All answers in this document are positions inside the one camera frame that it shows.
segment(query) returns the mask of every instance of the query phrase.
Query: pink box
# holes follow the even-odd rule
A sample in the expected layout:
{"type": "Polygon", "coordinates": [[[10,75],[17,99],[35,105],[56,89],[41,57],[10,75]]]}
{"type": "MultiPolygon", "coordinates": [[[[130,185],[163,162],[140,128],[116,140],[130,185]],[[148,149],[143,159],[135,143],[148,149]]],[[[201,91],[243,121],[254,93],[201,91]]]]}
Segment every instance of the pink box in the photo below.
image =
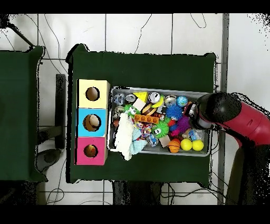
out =
{"type": "Polygon", "coordinates": [[[104,165],[108,155],[105,137],[78,137],[76,165],[104,165]],[[95,157],[87,157],[84,153],[84,148],[88,145],[94,145],[98,149],[95,157]]]}

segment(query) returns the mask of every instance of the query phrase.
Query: yellow ball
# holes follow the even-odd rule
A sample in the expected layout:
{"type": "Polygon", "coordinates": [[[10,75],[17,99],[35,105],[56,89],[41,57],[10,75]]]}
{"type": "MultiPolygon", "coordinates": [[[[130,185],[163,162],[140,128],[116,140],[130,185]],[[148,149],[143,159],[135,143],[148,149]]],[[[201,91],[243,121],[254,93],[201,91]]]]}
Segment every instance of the yellow ball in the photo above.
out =
{"type": "Polygon", "coordinates": [[[181,148],[185,151],[191,150],[191,148],[192,148],[191,140],[189,140],[187,138],[183,139],[181,142],[181,148]]]}
{"type": "Polygon", "coordinates": [[[204,143],[202,142],[202,140],[195,140],[192,143],[192,148],[195,151],[201,151],[204,148],[204,143]]]}

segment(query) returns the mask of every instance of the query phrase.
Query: blue box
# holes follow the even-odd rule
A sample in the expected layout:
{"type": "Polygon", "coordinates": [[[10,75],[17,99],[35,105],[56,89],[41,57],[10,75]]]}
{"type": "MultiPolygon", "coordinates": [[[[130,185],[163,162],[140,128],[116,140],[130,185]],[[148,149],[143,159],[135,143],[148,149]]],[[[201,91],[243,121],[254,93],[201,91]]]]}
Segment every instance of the blue box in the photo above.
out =
{"type": "Polygon", "coordinates": [[[79,108],[79,124],[78,124],[78,137],[105,137],[105,130],[107,126],[107,110],[106,109],[84,109],[79,108]],[[83,120],[87,115],[95,114],[101,120],[101,125],[98,130],[90,132],[83,126],[83,120]]]}

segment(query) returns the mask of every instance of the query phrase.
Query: white cloth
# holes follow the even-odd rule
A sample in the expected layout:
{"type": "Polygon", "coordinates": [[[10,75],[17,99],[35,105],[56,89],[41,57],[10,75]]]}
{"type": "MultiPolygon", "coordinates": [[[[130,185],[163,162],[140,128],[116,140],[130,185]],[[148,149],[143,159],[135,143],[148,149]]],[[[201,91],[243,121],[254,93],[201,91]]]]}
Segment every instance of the white cloth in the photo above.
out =
{"type": "Polygon", "coordinates": [[[121,113],[114,144],[116,150],[122,153],[125,160],[130,160],[132,157],[129,148],[132,142],[133,129],[134,126],[130,122],[129,116],[126,113],[121,113]]]}

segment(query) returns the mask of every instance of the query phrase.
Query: orange lego brick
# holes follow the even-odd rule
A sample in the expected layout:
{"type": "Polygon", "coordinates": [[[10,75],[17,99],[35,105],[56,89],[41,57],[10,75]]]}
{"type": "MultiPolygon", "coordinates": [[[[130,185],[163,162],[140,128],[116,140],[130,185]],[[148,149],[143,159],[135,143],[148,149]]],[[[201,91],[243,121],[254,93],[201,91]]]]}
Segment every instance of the orange lego brick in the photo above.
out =
{"type": "Polygon", "coordinates": [[[159,123],[158,117],[151,117],[151,116],[141,115],[141,114],[136,114],[134,116],[134,120],[137,122],[148,122],[148,123],[154,123],[154,124],[159,123]]]}

